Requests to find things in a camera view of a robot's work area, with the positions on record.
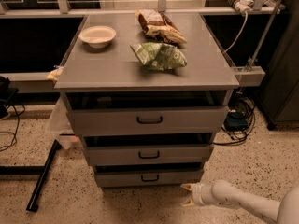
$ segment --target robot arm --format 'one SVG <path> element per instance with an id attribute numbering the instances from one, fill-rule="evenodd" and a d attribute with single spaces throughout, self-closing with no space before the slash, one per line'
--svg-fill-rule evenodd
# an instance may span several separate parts
<path id="1" fill-rule="evenodd" d="M 244 192 L 225 180 L 213 184 L 183 184 L 191 192 L 191 198 L 184 203 L 190 205 L 216 205 L 226 208 L 243 208 L 268 224 L 299 224 L 299 187 L 291 190 L 278 201 Z"/>

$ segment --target gray tabletop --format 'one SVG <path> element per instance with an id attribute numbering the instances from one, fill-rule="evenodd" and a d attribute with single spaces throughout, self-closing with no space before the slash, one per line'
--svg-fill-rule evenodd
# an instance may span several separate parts
<path id="1" fill-rule="evenodd" d="M 141 66 L 130 44 L 148 42 L 134 13 L 89 15 L 82 29 L 105 25 L 116 38 L 104 49 L 77 39 L 55 88 L 63 91 L 230 90 L 239 83 L 196 12 L 165 13 L 187 39 L 179 49 L 187 66 L 166 72 Z"/>

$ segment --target green chip bag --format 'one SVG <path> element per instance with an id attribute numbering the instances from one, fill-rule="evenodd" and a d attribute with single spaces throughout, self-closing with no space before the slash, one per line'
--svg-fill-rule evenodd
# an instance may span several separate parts
<path id="1" fill-rule="evenodd" d="M 183 53 L 170 44 L 149 42 L 131 45 L 131 49 L 142 65 L 149 70 L 163 71 L 187 65 Z"/>

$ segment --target floor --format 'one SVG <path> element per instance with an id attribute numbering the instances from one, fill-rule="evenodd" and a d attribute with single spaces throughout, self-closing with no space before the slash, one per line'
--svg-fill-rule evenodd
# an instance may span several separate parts
<path id="1" fill-rule="evenodd" d="M 49 127 L 53 109 L 54 105 L 26 106 L 21 115 L 18 143 L 0 152 L 1 166 L 44 165 L 57 134 Z M 244 191 L 280 201 L 288 190 L 299 185 L 299 125 L 285 124 L 268 131 L 260 110 L 256 109 L 255 115 L 254 130 L 245 144 L 215 146 L 201 182 L 225 179 Z M 0 120 L 0 132 L 14 132 L 16 125 L 15 117 Z M 9 144 L 11 138 L 0 133 L 0 146 Z M 216 136 L 217 142 L 229 140 L 225 133 Z M 100 189 L 80 144 L 69 148 L 64 143 L 64 147 L 53 161 L 36 213 L 26 211 L 36 178 L 0 180 L 1 224 L 263 223 L 243 209 L 182 207 L 180 204 L 190 193 L 180 186 Z"/>

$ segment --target brown chip bag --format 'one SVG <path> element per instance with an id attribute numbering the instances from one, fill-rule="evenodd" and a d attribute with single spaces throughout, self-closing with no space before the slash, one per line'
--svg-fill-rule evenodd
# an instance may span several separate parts
<path id="1" fill-rule="evenodd" d="M 166 15 L 152 9 L 136 10 L 135 16 L 145 35 L 164 43 L 186 43 L 186 39 Z"/>

